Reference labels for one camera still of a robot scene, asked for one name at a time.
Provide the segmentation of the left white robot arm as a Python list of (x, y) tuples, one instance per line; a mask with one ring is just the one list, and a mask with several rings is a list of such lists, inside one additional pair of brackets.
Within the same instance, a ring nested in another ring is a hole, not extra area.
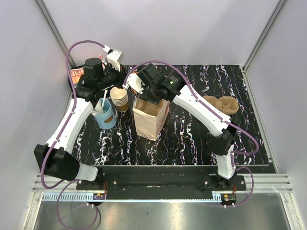
[(104, 90), (111, 86), (122, 86), (126, 72), (118, 61), (107, 58), (89, 58), (83, 66), (83, 75), (73, 86), (73, 98), (68, 111), (55, 133), (44, 145), (38, 144), (34, 155), (41, 176), (48, 175), (60, 181), (86, 180), (94, 190), (103, 186), (103, 177), (98, 168), (78, 162), (72, 156), (76, 138)]

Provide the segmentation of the beige paper takeout bag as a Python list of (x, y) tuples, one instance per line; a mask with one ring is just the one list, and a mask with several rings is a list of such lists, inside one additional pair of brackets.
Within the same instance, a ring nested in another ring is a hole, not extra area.
[(135, 108), (137, 99), (133, 104), (133, 115), (137, 135), (148, 140), (156, 141), (168, 115), (170, 102), (163, 99), (163, 106), (158, 116), (151, 116)]

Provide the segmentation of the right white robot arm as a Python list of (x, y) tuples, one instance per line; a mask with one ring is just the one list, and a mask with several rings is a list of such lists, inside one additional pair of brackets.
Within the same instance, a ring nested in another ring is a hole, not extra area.
[(164, 99), (182, 107), (218, 139), (217, 143), (212, 144), (218, 166), (218, 185), (224, 190), (234, 186), (235, 169), (231, 160), (231, 151), (234, 150), (236, 129), (228, 125), (231, 117), (203, 99), (176, 70), (165, 76), (153, 64), (149, 64), (137, 75), (142, 81), (143, 93), (147, 100), (157, 102), (159, 99)]

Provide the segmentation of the stack of paper coffee cups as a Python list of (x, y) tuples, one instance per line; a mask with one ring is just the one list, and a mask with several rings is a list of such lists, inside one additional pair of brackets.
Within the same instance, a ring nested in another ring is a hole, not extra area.
[(110, 97), (111, 100), (113, 102), (113, 104), (115, 105), (116, 109), (123, 113), (125, 111), (127, 111), (128, 109), (128, 93), (126, 89), (120, 89), (117, 87), (113, 87), (110, 90)]

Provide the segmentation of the brown pulp cup carrier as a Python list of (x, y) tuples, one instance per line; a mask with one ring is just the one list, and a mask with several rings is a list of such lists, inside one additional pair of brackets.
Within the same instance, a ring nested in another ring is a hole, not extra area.
[(158, 116), (162, 106), (163, 101), (161, 101), (159, 104), (153, 104), (142, 99), (137, 99), (135, 108), (148, 115)]

